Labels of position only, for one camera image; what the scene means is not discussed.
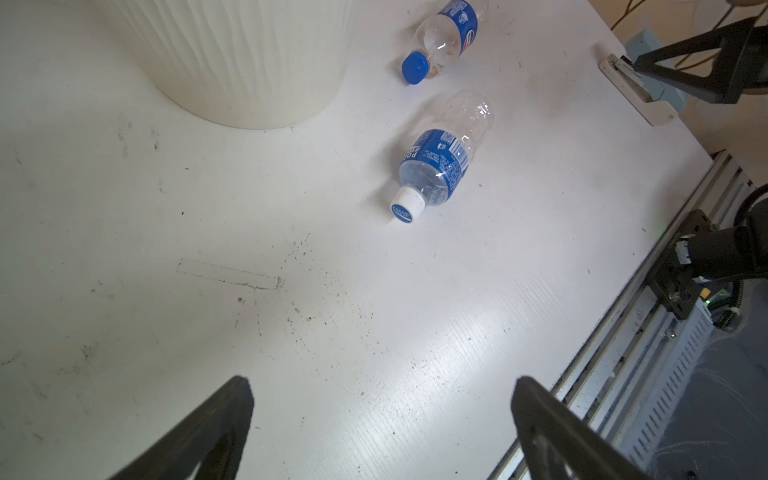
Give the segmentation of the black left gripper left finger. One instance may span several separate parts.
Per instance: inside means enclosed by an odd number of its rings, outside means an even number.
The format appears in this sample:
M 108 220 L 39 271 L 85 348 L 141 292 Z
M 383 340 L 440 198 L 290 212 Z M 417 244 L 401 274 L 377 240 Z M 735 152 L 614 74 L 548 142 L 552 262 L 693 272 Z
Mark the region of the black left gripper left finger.
M 249 381 L 234 376 L 115 479 L 234 479 L 250 431 Z

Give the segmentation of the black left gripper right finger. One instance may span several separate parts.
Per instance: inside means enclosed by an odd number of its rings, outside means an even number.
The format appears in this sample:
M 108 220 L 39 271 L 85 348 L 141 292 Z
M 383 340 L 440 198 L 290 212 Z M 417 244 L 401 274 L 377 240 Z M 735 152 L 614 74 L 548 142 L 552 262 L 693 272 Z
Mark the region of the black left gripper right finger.
M 516 381 L 511 411 L 533 479 L 647 477 L 530 376 Z

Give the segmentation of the clear bottle blue cap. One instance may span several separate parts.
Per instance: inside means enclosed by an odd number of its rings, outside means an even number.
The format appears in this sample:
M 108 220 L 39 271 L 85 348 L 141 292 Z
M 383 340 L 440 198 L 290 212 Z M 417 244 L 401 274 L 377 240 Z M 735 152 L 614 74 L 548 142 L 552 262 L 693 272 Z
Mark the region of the clear bottle blue cap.
M 477 39 L 489 1 L 452 0 L 416 29 L 412 51 L 403 59 L 401 74 L 410 85 L 441 75 Z

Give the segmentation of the clear bottle blue label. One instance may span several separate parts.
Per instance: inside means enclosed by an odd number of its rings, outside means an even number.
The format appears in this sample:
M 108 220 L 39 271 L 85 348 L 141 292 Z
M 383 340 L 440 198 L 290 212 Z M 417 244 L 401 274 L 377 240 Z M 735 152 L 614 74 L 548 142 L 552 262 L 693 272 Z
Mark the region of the clear bottle blue label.
M 400 188 L 390 204 L 394 218 L 410 224 L 427 208 L 446 203 L 493 122 L 490 103 L 480 93 L 463 90 L 452 96 L 399 165 Z

